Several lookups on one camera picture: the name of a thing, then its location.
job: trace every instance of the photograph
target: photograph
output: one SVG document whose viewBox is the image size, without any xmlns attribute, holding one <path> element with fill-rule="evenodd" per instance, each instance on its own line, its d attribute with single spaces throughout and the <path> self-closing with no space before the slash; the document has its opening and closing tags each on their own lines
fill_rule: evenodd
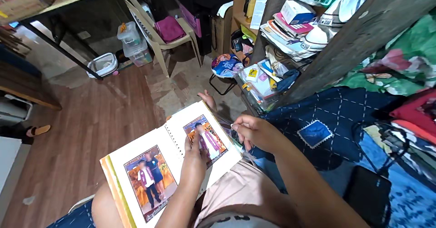
<svg viewBox="0 0 436 228">
<path fill-rule="evenodd" d="M 195 135 L 195 130 L 199 130 L 200 149 L 207 151 L 209 158 L 207 168 L 227 152 L 227 148 L 224 146 L 223 142 L 215 133 L 215 130 L 209 124 L 204 115 L 199 116 L 188 125 L 185 125 L 183 129 L 191 143 L 193 141 L 193 136 Z"/>
<path fill-rule="evenodd" d="M 156 145 L 124 164 L 145 222 L 161 211 L 177 183 Z"/>
</svg>

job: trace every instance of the stack of books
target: stack of books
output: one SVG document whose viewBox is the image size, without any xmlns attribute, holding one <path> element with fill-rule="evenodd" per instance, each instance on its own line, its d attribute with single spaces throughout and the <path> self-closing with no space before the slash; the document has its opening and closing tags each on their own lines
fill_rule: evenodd
<svg viewBox="0 0 436 228">
<path fill-rule="evenodd" d="M 311 24 L 289 25 L 282 13 L 273 15 L 274 19 L 268 21 L 268 27 L 288 44 L 300 42 L 300 39 L 313 29 Z"/>
<path fill-rule="evenodd" d="M 260 26 L 262 36 L 297 62 L 316 53 L 301 47 L 301 39 L 313 29 L 311 24 L 289 25 L 280 12 L 273 17 L 273 20 Z"/>
</svg>

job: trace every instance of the knee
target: knee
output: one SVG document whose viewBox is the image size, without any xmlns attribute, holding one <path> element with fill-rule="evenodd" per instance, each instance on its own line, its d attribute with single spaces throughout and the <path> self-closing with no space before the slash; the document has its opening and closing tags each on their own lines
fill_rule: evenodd
<svg viewBox="0 0 436 228">
<path fill-rule="evenodd" d="M 124 227 L 107 182 L 95 193 L 91 213 L 96 227 Z"/>
</svg>

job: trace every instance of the white basket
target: white basket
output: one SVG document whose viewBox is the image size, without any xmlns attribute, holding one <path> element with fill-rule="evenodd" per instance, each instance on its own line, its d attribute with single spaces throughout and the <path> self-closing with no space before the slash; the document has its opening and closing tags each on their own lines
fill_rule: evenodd
<svg viewBox="0 0 436 228">
<path fill-rule="evenodd" d="M 88 63 L 88 68 L 95 71 L 95 73 L 97 73 L 99 76 L 103 77 L 117 70 L 118 61 L 113 53 L 106 53 Z M 89 72 L 86 73 L 90 78 L 95 78 Z"/>
</svg>

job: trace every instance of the beige plastic chair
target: beige plastic chair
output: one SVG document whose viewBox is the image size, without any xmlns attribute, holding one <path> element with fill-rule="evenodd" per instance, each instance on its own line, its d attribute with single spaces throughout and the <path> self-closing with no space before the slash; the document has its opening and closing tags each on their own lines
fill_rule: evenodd
<svg viewBox="0 0 436 228">
<path fill-rule="evenodd" d="M 185 31 L 187 35 L 177 39 L 174 42 L 170 42 L 166 44 L 162 40 L 161 36 L 159 36 L 159 34 L 157 34 L 156 30 L 154 29 L 154 21 L 144 11 L 144 9 L 141 7 L 139 2 L 137 0 L 124 0 L 124 1 L 126 2 L 126 5 L 130 10 L 130 13 L 134 17 L 136 24 L 138 25 L 145 39 L 153 49 L 157 61 L 161 65 L 162 70 L 166 75 L 166 77 L 169 78 L 170 75 L 168 74 L 168 69 L 165 66 L 165 60 L 164 60 L 164 56 L 162 55 L 162 50 L 171 49 L 181 44 L 184 44 L 186 42 L 191 42 L 193 51 L 198 60 L 198 64 L 201 67 L 201 61 L 199 57 L 199 51 L 198 51 L 198 45 L 197 45 L 197 39 L 195 37 L 195 33 L 183 18 L 178 18 L 177 22 L 179 23 L 179 25 L 182 27 L 182 29 Z"/>
</svg>

